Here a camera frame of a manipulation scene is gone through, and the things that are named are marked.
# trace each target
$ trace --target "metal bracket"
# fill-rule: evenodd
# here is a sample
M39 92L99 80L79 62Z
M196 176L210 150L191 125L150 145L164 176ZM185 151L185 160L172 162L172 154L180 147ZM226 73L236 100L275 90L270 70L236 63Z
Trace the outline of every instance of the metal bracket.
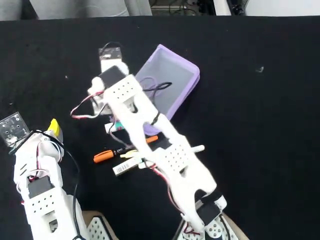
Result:
M16 112L0 121L0 135L8 147L29 135L30 131L19 112Z

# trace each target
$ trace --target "cable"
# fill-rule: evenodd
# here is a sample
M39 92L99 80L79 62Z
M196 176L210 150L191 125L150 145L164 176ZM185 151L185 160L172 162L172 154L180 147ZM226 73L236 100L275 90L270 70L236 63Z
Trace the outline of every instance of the cable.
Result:
M183 15L186 15L186 11L191 11L191 12L193 12L195 15L198 15L198 13L197 13L195 10L188 8L187 6L185 6L185 4L191 6L191 5L188 3L188 0L182 0L179 9L176 10L176 11L174 11L174 12L172 13L172 15L175 15L175 14L181 12L181 11L183 11Z
M187 223L186 223L186 226L185 226L185 228L184 228L184 230L183 230L183 233L184 233L184 234L200 235L200 233L199 233L199 232L195 232L193 228L192 228L190 231L187 231L188 227L189 227L189 223L187 222Z
M33 134L34 134L34 131L31 131L31 132L29 133L29 135L26 136L18 146L16 146L15 148L13 148L13 149L11 149L11 150L9 151L9 155L14 155L14 154L16 154L16 152L21 148L21 146L22 146Z
M89 96L87 96L85 99L83 99L76 107L74 107L71 112L70 112L70 116L73 119L95 119L96 117L98 117L101 112L104 110L104 108L106 107L106 104L103 105L103 107L99 110L99 112L96 115L74 115L74 112L86 101L88 101L89 99L92 99L95 96L101 95L103 94L103 91L98 91L94 94L91 94Z
M231 240L229 229L227 227L227 224L226 224L225 220L222 218L222 214L219 215L219 218L220 218L220 221L222 222L222 224L223 224L223 226L224 226L224 228L226 230L226 234L228 236L227 240Z
M26 177L29 178L29 176L31 176L34 172L35 172L35 174L37 174L37 172L44 172L45 174L47 174L49 176L49 172L47 170L41 169L41 168L37 168L37 169L34 169L34 170L31 170L31 171L27 172ZM20 183L21 183L21 180L18 180L18 182L15 185L16 191L19 194L21 194Z
M147 167L149 169L151 169L152 171L155 172L155 174L157 174L158 176L160 176L166 183L166 186L167 186L167 193L168 193L168 197L170 199L170 202L172 203L172 205L179 211L182 213L181 209L178 207L178 205L175 203L175 201L173 200L172 196L171 196L171 189L170 189L170 186L169 186L169 181L167 180L167 178L165 177L165 175L163 175L162 172L160 172L158 169L156 169L156 164L153 164L152 166L150 167Z
M85 238L83 238L81 236L80 233L80 228L79 228L79 224L78 224L78 220L77 220L77 213L76 213L76 195L77 195L77 189L78 189L78 184L79 184L79 180L80 180L80 167L77 163L77 161L74 159L74 157L72 156L72 154L65 148L65 146L59 142L57 139L55 139L53 136L50 136L42 131L34 131L35 133L41 133L44 136L50 138L51 141L55 142L56 144L58 144L61 148L64 149L64 151L70 156L70 158L73 160L74 165L77 169L77 180L76 180L76 184L74 186L74 191L73 191L73 199L72 199L72 212L73 212L73 221L74 221L74 226L75 226L75 230L76 230L76 234L77 236L74 239L81 239L81 240L85 240Z
M110 42L107 42L100 50L99 52L99 56L101 57L102 54L104 53L104 51L106 50L106 48L110 45L110 44L116 44L118 45L120 48L123 48L122 44L120 42L117 42L117 41L110 41Z
M155 86L153 88L143 89L143 91L144 92L153 91L153 93L151 95L151 102L153 103L153 105L156 105L155 101L156 101L156 93L157 93L157 91L164 90L164 89L170 87L171 85L172 85L172 82L165 81L165 82L159 83L157 86Z
M128 144L126 144L126 143L125 143L124 141L122 141L120 138L116 137L116 136L111 132L111 128L116 124L116 121L117 121L115 115L114 115L113 113L112 113L112 115L113 115L113 123L112 123L112 125L110 126L108 133L109 133L109 135L110 135L115 141L117 141L118 143L123 144L126 148L128 148L128 147L129 147Z
M57 145L59 145L61 148L63 148L64 151L70 156L70 158L71 158L71 159L73 160L73 162L74 162L74 165L75 165L75 167L76 167L76 169L77 169L77 179L76 179L76 184L75 184L75 186L74 186L74 191L73 191L72 213L73 213L73 221L74 221L74 226L75 226L75 230L76 230L76 235L77 235L77 236L75 236L73 239L74 239L74 240L76 240L76 239L86 240L85 238L83 238L83 237L81 236L80 228L79 228L79 224L78 224L78 220L77 220L77 213L76 213L76 195L77 195L78 183L79 183L79 180L80 180L80 173L81 173L81 172L80 172L80 167L79 167L77 161L76 161L76 160L74 159L74 157L72 156L72 154L65 148L65 146L64 146L61 142L59 142L59 141L58 141L57 139L55 139L53 136L50 136L50 135L48 135L48 134L46 134L46 133L44 133L44 132L42 132L42 131L40 131L40 130L32 130L32 131L29 133L29 135L23 140L23 142L22 142L18 147L16 147L16 148L19 149L33 134L36 134L36 133L39 133L39 134L42 134L43 136L46 136L47 138L50 139L50 141L55 142ZM44 170L44 169L35 169L35 170L33 170L33 171L46 171L46 170ZM20 182L18 182L18 183L17 183L17 186L16 186L18 192L20 192L20 189L19 189L19 186L18 186L19 183L20 183Z

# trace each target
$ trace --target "barcode label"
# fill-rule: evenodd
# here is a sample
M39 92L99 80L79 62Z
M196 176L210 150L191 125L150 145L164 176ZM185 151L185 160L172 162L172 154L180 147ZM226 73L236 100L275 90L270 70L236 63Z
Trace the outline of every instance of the barcode label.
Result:
M126 164L120 165L120 166L116 169L116 171L117 171L118 174L119 174L119 173L122 173L123 171L125 171L125 170L127 170L127 169L129 169L129 168L130 168L129 164L126 163Z
M116 176L118 176L118 175L128 171L129 169L134 168L135 166L137 166L141 162L142 162L141 158L132 157L129 160L119 164L118 166L115 166L113 168L113 172Z

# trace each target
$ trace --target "black table surface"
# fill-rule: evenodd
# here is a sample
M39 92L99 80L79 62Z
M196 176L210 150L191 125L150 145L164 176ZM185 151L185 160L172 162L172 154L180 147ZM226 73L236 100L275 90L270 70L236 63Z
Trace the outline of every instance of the black table surface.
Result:
M171 239L180 217L165 183L148 169L115 177L118 159L94 164L94 154L120 147L105 133L109 119L69 117L100 72L98 48L121 43L135 74L163 44L200 68L172 123L192 146L206 146L198 157L227 199L225 212L250 239L316 239L319 26L320 17L0 22L0 118L19 111L42 130L56 118L82 170L82 209L102 212L120 239ZM89 104L82 111L92 112ZM30 240L8 151L0 144L1 239ZM61 170L72 193L76 169L67 156Z

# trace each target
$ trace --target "yellow object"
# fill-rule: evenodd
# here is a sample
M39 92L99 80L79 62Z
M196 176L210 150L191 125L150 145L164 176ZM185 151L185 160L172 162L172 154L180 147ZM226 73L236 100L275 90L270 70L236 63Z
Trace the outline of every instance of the yellow object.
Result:
M52 131L53 131L53 134L54 134L56 137L59 136L60 126L59 126L59 124L58 124L58 122L57 122L57 120L56 120L55 118L53 118L53 119L51 120L51 124L50 124L50 126L49 126L49 128L48 128L48 131L49 131L49 130L52 130Z
M126 154L121 154L120 158L130 159L136 156L137 154L138 154L137 150L131 150L131 151L128 151Z

